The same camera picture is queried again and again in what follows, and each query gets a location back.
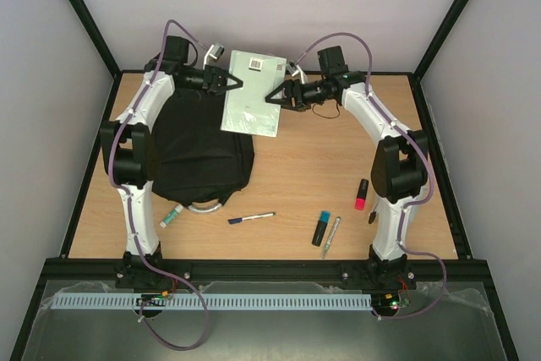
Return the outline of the grey notebook with barcode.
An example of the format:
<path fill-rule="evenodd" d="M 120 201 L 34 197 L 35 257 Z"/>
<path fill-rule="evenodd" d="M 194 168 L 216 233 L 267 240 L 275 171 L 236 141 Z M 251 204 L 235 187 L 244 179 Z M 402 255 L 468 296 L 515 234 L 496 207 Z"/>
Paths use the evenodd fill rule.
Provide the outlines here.
<path fill-rule="evenodd" d="M 285 78 L 287 60 L 283 57 L 231 52 L 229 73 L 243 85 L 225 95 L 221 130 L 239 134 L 275 137 L 280 107 L 265 98 Z"/>

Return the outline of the black student bag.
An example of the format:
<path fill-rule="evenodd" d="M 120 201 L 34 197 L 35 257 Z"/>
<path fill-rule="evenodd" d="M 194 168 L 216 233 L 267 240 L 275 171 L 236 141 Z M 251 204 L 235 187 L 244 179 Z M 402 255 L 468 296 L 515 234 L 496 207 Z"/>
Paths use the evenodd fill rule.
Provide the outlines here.
<path fill-rule="evenodd" d="M 254 165 L 249 134 L 221 130 L 225 96 L 181 89 L 166 101 L 152 130 L 160 160 L 154 194 L 185 207 L 225 204 L 245 188 Z"/>

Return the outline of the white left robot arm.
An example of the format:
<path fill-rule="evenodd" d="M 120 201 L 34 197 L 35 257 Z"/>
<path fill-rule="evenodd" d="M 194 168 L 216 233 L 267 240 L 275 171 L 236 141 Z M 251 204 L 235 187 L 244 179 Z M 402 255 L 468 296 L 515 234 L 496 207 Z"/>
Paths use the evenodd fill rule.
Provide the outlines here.
<path fill-rule="evenodd" d="M 135 257 L 152 269 L 161 257 L 161 243 L 153 222 L 151 195 L 158 157 L 151 132 L 161 109 L 174 94 L 176 84 L 211 96 L 243 85 L 239 77 L 223 68 L 188 65 L 192 46 L 194 43 L 184 37 L 165 36 L 159 53 L 144 67 L 134 98 L 116 120 L 102 122 L 99 130 L 105 171 L 123 205 L 127 229 L 124 256 Z"/>

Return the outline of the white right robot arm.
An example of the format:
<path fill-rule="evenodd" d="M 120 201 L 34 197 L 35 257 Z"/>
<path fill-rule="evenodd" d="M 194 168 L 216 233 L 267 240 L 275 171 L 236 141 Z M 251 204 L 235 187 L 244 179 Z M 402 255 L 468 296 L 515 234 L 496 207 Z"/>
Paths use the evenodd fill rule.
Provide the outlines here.
<path fill-rule="evenodd" d="M 352 71 L 340 46 L 319 51 L 321 78 L 313 82 L 288 79 L 265 97 L 282 108 L 303 112 L 334 100 L 350 112 L 376 145 L 370 182 L 378 197 L 377 232 L 369 247 L 370 280 L 389 285 L 406 270 L 407 229 L 417 206 L 430 196 L 428 138 L 412 131 L 386 108 L 369 84 L 369 76 Z"/>

